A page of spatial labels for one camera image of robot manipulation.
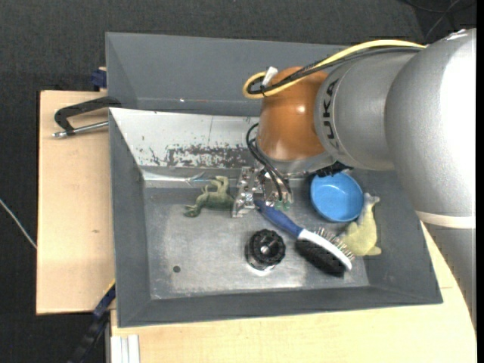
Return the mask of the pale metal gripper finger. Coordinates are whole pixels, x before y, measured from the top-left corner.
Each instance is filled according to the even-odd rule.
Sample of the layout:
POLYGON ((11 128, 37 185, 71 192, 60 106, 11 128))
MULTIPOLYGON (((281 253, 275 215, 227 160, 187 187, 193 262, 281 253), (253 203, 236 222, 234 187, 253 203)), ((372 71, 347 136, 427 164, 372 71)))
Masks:
POLYGON ((239 193, 261 193, 262 183, 260 175, 261 170, 259 168, 244 166, 237 180, 237 191, 239 193))
POLYGON ((253 195, 251 193, 241 193, 235 197, 231 211, 232 218, 241 218, 255 209, 253 195))

